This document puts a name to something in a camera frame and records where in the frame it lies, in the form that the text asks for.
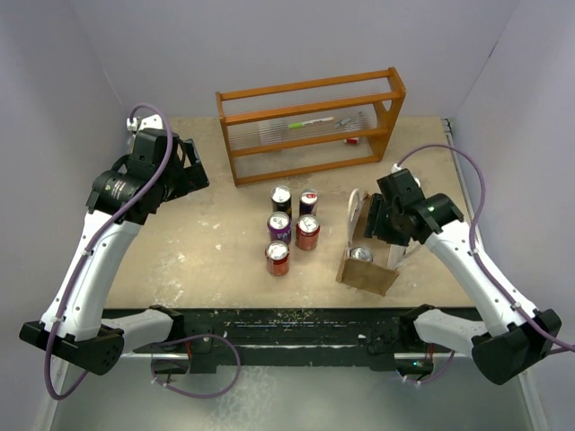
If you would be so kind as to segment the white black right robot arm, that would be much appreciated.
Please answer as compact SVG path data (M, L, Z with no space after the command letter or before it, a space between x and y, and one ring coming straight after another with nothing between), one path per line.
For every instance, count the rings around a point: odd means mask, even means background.
M390 245L418 242L434 254L464 289L479 321L429 305L411 312L400 328L401 344L420 351L436 344L470 357L490 382L502 385L546 358L562 326L552 309L541 311L470 241L471 226L443 193L426 197L407 169L377 181L364 235Z

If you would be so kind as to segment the black beverage can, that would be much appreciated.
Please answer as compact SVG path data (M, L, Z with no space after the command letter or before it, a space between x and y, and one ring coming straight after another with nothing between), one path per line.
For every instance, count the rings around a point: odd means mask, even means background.
M285 185L278 185L270 192L273 212L283 212L292 217L291 190Z

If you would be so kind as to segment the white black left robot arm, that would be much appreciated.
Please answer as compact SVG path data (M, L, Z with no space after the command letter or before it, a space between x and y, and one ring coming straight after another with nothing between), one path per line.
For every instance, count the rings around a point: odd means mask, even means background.
M62 286L38 321L22 325L22 341L85 371L104 375L123 353L156 344L181 348L184 318L162 305L123 318L102 316L128 247L164 202L204 189L209 180L192 140L162 129L136 133L125 154L94 181L84 228Z

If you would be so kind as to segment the purple soda can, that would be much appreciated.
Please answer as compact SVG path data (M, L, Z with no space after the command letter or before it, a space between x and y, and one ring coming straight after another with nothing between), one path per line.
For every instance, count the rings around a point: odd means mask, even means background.
M351 259L357 259L367 262L372 262L374 259L372 251L366 246L357 246L349 251Z
M287 213L281 211L272 213L267 221L267 226L272 242L281 241L287 245L291 243L291 219Z

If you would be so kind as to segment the red soda can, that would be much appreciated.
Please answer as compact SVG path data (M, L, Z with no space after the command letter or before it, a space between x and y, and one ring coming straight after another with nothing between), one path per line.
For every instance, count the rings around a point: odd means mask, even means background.
M289 271L289 247L282 241L271 242L266 250L266 266L268 272L274 277L283 277Z
M302 215L296 223L296 246L310 251L317 247L320 223L314 215Z

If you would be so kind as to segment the white can red tab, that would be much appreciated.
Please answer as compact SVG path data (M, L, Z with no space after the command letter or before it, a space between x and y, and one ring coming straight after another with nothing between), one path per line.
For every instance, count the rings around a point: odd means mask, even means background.
M304 189L299 198L299 216L316 216L318 206L318 193L314 189Z

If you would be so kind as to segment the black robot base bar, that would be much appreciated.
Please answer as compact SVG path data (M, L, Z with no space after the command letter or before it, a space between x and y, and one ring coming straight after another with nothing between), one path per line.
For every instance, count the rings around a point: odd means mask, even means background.
M366 367L393 371L447 348L403 334L404 308L183 309L188 343L140 348L192 374L219 366Z

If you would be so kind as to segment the brown canvas tote bag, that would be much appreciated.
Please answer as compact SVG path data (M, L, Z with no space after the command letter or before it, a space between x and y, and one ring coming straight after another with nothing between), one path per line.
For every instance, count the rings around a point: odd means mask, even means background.
M385 296L399 277L399 267L419 249L413 242L408 247L391 245L377 238L365 238L363 231L371 195L360 189L350 193L346 218L346 242L336 280L376 295ZM351 259L349 251L357 246L368 247L372 262Z

